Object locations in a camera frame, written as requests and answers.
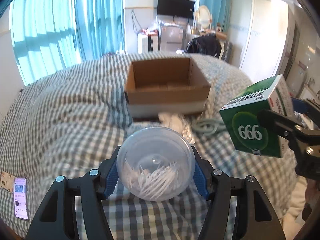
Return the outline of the green 666 medicine box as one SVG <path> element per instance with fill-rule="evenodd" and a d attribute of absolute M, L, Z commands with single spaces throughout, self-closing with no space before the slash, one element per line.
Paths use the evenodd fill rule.
<path fill-rule="evenodd" d="M 289 149 L 286 139 L 258 120 L 261 110 L 272 110 L 293 118 L 291 96 L 282 75 L 248 86 L 226 103 L 219 113 L 237 151 L 281 158 Z"/>

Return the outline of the grey-green folding hanger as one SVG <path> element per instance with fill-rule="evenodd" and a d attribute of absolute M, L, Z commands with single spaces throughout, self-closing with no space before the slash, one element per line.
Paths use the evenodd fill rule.
<path fill-rule="evenodd" d="M 198 136 L 211 136 L 225 132 L 226 126 L 221 120 L 217 119 L 200 119 L 191 124 L 191 129 Z"/>

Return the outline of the white lace cloth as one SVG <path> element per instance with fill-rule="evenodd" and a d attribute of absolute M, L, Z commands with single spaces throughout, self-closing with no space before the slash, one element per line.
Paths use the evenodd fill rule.
<path fill-rule="evenodd" d="M 195 144 L 195 138 L 193 136 L 191 126 L 187 120 L 185 120 L 183 115 L 162 112 L 158 114 L 158 119 L 161 123 L 161 126 L 170 128 L 177 133 L 180 133 L 180 135 L 182 135 L 189 142 L 189 144 Z"/>

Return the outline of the clear cotton swab jar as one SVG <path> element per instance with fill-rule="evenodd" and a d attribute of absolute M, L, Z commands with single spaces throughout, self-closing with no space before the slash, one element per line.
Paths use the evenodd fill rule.
<path fill-rule="evenodd" d="M 176 197 L 191 183 L 195 156 L 176 131 L 148 127 L 128 136 L 117 155 L 122 184 L 136 197 L 161 202 Z"/>

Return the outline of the smartphone with lit screen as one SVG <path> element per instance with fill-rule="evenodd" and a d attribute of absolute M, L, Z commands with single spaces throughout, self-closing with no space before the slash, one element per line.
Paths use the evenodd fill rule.
<path fill-rule="evenodd" d="M 27 181 L 25 178 L 14 179 L 14 214 L 22 220 L 29 220 L 27 208 Z"/>

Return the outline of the small card on bed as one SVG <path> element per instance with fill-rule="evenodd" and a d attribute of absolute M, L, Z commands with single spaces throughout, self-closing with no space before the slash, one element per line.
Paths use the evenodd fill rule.
<path fill-rule="evenodd" d="M 10 193 L 14 192 L 14 180 L 15 177 L 7 172 L 1 173 L 1 187 Z"/>

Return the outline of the black clothes on chair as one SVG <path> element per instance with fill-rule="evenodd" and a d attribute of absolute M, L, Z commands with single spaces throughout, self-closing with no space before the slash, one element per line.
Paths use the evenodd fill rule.
<path fill-rule="evenodd" d="M 187 45 L 186 53 L 210 55 L 213 57 L 220 57 L 221 44 L 215 34 L 207 34 L 193 38 Z"/>

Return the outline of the brown cardboard box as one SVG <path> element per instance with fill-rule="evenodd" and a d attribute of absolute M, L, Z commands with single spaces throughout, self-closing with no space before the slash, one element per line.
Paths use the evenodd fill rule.
<path fill-rule="evenodd" d="M 135 119 L 159 113 L 201 113 L 211 85 L 190 57 L 133 61 L 125 84 L 129 113 Z"/>

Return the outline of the oval vanity mirror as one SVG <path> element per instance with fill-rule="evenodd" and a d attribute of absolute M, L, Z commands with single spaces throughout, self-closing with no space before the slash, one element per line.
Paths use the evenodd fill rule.
<path fill-rule="evenodd" d="M 198 31 L 210 29 L 212 24 L 212 14 L 207 6 L 201 5 L 195 12 L 195 26 Z"/>

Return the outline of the silver mini fridge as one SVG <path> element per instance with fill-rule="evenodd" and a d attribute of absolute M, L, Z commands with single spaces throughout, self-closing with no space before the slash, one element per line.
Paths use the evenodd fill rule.
<path fill-rule="evenodd" d="M 160 51 L 176 52 L 182 50 L 184 29 L 181 25 L 161 23 L 159 28 Z"/>

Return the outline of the white drawer cabinet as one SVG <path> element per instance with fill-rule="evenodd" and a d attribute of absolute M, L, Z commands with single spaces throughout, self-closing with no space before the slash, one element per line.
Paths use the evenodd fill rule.
<path fill-rule="evenodd" d="M 138 34 L 138 53 L 158 51 L 158 36 Z"/>

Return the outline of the teal window curtain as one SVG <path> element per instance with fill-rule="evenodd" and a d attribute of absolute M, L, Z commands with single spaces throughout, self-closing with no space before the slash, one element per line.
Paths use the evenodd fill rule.
<path fill-rule="evenodd" d="M 9 22 L 25 85 L 125 47 L 123 0 L 13 0 Z"/>

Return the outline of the black wall television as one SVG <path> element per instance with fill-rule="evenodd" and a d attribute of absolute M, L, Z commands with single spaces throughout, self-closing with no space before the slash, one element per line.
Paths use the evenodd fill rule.
<path fill-rule="evenodd" d="M 157 15 L 192 19 L 194 5 L 191 0 L 157 0 Z"/>

